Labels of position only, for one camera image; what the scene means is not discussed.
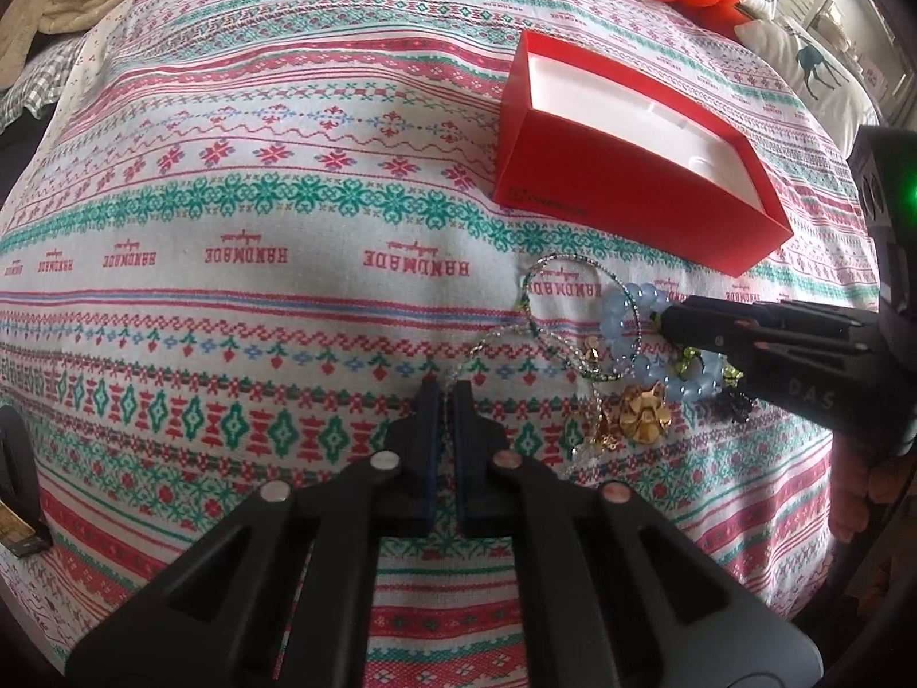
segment red and green pattern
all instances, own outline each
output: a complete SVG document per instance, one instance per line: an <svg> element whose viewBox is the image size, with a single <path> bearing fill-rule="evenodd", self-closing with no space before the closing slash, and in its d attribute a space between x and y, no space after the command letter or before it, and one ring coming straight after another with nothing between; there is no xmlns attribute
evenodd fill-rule
<svg viewBox="0 0 917 688"><path fill-rule="evenodd" d="M738 127L795 238L729 280L493 204L522 28ZM29 426L56 540L0 554L0 573L62 658L261 482L321 482L379 448L420 381L509 317L544 253L673 298L877 296L847 166L813 117L752 54L657 3L134 0L86 95L0 210L0 401ZM533 307L582 338L604 285L558 265ZM668 358L657 337L646 349ZM517 340L468 377L515 448L564 468L575 375ZM772 408L746 427L673 410L667 439L588 482L627 480L788 615L824 576L829 436ZM364 682L521 688L512 549L457 535L448 454L439 486L434 534L383 542Z"/></svg>

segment blue bead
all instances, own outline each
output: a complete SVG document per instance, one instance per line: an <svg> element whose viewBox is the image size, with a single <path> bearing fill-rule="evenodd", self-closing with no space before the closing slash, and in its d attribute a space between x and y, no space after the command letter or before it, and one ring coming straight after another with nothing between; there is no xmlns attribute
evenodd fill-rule
<svg viewBox="0 0 917 688"><path fill-rule="evenodd" d="M663 385L668 385L669 377L668 372L664 367L653 367L646 374L646 382L644 383L645 387L652 388L656 383L661 382Z"/></svg>
<svg viewBox="0 0 917 688"><path fill-rule="evenodd" d="M715 352L703 352L703 372L705 375L712 375L714 380L723 376L723 368L726 367L723 355Z"/></svg>
<svg viewBox="0 0 917 688"><path fill-rule="evenodd" d="M649 372L653 369L653 363L645 354L639 354L634 358L634 372Z"/></svg>
<svg viewBox="0 0 917 688"><path fill-rule="evenodd" d="M621 318L627 311L627 298L618 290L612 290L602 298L602 315L605 318Z"/></svg>
<svg viewBox="0 0 917 688"><path fill-rule="evenodd" d="M629 337L616 338L612 342L612 357L619 359L630 357L634 353L634 339Z"/></svg>
<svg viewBox="0 0 917 688"><path fill-rule="evenodd" d="M641 284L640 297L637 299L636 303L641 308L650 308L656 301L657 295L659 295L659 292L652 284Z"/></svg>
<svg viewBox="0 0 917 688"><path fill-rule="evenodd" d="M653 367L653 375L656 377L656 382L661 382L663 385L668 386L668 383L674 380L671 375L671 372L668 371L662 365L657 365Z"/></svg>
<svg viewBox="0 0 917 688"><path fill-rule="evenodd" d="M659 314L663 314L666 312L666 310L668 310L669 305L672 305L672 303L670 300L668 300L668 294L659 292L659 295L657 296L656 301L650 307L650 310L653 312L658 312Z"/></svg>
<svg viewBox="0 0 917 688"><path fill-rule="evenodd" d="M694 401L700 399L700 383L696 380L686 381L685 392L681 399L685 401L686 404L693 404Z"/></svg>
<svg viewBox="0 0 917 688"><path fill-rule="evenodd" d="M697 381L700 398L709 398L714 395L714 377L704 373Z"/></svg>
<svg viewBox="0 0 917 688"><path fill-rule="evenodd" d="M685 381L681 378L672 378L666 389L666 400L678 404L685 399Z"/></svg>
<svg viewBox="0 0 917 688"><path fill-rule="evenodd" d="M692 359L688 363L688 368L685 370L685 375L684 375L685 380L686 381L699 380L700 376L702 375L703 375L703 366L700 364L700 360L698 358Z"/></svg>
<svg viewBox="0 0 917 688"><path fill-rule="evenodd" d="M640 290L639 284L634 284L634 282L628 282L625 285L625 289L627 290L627 294L629 294L634 299L635 303L640 302L640 298L643 296L643 291Z"/></svg>
<svg viewBox="0 0 917 688"><path fill-rule="evenodd" d="M602 332L605 341L614 341L625 332L625 322L617 316L603 318L599 324L599 331Z"/></svg>

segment deer print pillow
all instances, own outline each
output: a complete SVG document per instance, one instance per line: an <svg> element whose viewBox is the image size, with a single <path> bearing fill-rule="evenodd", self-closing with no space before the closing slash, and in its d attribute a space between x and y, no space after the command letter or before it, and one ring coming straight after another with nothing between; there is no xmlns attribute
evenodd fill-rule
<svg viewBox="0 0 917 688"><path fill-rule="evenodd" d="M783 77L845 158L860 126L879 123L863 86L792 18L752 21L735 35Z"/></svg>

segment gold pendant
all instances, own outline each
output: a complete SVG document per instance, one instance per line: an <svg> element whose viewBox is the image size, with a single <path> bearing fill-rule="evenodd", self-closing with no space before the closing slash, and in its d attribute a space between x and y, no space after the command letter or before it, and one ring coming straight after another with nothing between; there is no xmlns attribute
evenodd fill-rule
<svg viewBox="0 0 917 688"><path fill-rule="evenodd" d="M582 352L583 357L592 369L599 369L601 367L599 339L597 337L586 337L585 345L585 349Z"/></svg>
<svg viewBox="0 0 917 688"><path fill-rule="evenodd" d="M621 411L618 425L631 439L640 445L652 445L672 425L672 413L666 406L666 386L656 383L650 390L637 385L625 388L621 397Z"/></svg>
<svg viewBox="0 0 917 688"><path fill-rule="evenodd" d="M599 425L595 431L595 442L599 443L609 452L614 452L620 448L620 441L614 435L614 419L612 412L602 406L602 416L599 418Z"/></svg>

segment plaid fabric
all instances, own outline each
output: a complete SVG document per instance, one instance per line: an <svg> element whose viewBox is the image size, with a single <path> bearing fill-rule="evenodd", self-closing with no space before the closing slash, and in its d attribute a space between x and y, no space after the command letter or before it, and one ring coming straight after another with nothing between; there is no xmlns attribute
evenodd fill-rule
<svg viewBox="0 0 917 688"><path fill-rule="evenodd" d="M0 97L0 131L25 109L40 119L44 106L57 103L85 40L85 33L68 36L29 60L12 88Z"/></svg>

